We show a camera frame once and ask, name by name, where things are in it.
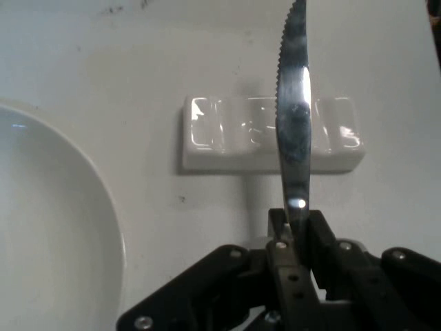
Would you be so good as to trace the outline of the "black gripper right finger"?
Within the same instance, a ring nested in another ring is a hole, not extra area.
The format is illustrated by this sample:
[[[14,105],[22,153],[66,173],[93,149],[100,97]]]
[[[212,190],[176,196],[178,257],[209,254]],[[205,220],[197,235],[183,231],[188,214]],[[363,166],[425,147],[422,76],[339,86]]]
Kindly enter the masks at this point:
[[[307,230],[309,267],[328,301],[349,301],[364,328],[440,329],[440,262],[394,247],[375,257],[358,244],[342,248],[322,212]]]

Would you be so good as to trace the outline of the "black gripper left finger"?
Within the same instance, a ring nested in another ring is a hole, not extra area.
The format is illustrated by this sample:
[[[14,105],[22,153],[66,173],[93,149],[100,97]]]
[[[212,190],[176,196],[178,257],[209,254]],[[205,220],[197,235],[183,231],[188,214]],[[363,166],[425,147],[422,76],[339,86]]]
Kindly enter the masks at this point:
[[[122,314],[117,330],[231,330],[259,306],[265,312],[255,330],[323,330],[320,302],[285,213],[271,209],[268,217],[274,237],[265,248],[215,249]]]

